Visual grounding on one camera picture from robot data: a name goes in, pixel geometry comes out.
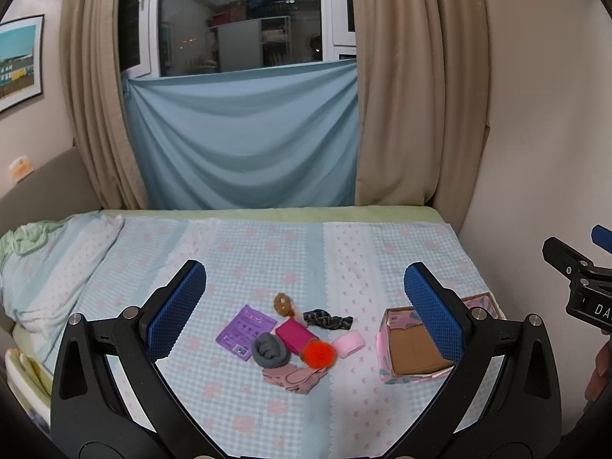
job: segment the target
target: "metal screw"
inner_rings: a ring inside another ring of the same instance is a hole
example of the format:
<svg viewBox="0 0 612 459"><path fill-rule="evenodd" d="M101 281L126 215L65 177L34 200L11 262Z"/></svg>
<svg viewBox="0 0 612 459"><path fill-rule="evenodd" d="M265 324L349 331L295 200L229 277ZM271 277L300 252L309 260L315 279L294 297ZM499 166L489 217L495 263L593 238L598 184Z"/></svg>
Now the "metal screw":
<svg viewBox="0 0 612 459"><path fill-rule="evenodd" d="M83 318L83 316L81 314L79 314L78 312L75 314L72 314L69 318L68 318L68 324L74 326L75 324L79 324L81 322L81 319Z"/></svg>
<svg viewBox="0 0 612 459"><path fill-rule="evenodd" d="M531 314L529 316L529 322L534 326L540 326L542 324L542 318L537 314Z"/></svg>
<svg viewBox="0 0 612 459"><path fill-rule="evenodd" d="M474 307L472 309L472 317L474 319L478 319L479 321L486 319L488 315L488 312L485 311L482 307Z"/></svg>
<svg viewBox="0 0 612 459"><path fill-rule="evenodd" d="M134 319L138 315L138 307L126 307L123 311L123 317L126 319Z"/></svg>

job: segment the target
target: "pink wallet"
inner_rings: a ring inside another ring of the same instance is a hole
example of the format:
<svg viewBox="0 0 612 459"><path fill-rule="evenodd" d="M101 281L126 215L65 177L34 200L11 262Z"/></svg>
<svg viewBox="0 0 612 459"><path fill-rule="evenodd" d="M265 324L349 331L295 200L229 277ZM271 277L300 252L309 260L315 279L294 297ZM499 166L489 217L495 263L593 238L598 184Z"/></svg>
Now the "pink wallet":
<svg viewBox="0 0 612 459"><path fill-rule="evenodd" d="M318 339L293 317L276 328L276 336L283 340L287 348L294 354L300 354L310 340Z"/></svg>

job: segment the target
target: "human hand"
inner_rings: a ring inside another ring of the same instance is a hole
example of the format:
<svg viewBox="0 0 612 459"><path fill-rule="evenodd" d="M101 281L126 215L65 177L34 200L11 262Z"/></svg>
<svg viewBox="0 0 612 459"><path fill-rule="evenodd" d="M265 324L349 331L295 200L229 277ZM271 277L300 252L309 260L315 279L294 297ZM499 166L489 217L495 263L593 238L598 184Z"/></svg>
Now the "human hand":
<svg viewBox="0 0 612 459"><path fill-rule="evenodd" d="M604 330L602 330L602 334L609 335L609 333ZM612 365L611 350L612 342L608 342L602 347L595 358L595 371L593 371L591 380L584 392L584 397L589 402L595 402L608 384L608 380L610 379L610 366Z"/></svg>

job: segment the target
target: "green blanket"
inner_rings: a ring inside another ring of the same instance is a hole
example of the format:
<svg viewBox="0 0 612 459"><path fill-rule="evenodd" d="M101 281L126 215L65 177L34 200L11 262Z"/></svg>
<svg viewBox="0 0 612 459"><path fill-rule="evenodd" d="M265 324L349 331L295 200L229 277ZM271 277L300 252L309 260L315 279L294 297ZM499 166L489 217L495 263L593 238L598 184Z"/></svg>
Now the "green blanket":
<svg viewBox="0 0 612 459"><path fill-rule="evenodd" d="M47 244L49 233L61 228L64 224L65 221L60 223L41 221L20 226L16 231L8 231L0 238L0 270L9 255L12 253L27 255L38 250Z"/></svg>

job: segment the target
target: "orange pom-pom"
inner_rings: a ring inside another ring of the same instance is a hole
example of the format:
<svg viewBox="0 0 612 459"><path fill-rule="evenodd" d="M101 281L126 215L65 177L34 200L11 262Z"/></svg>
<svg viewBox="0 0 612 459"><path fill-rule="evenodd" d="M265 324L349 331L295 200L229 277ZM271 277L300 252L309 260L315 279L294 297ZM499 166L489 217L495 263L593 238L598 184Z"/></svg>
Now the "orange pom-pom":
<svg viewBox="0 0 612 459"><path fill-rule="evenodd" d="M335 362L336 351L329 343L313 340L308 342L301 357L309 368L323 369L330 367Z"/></svg>

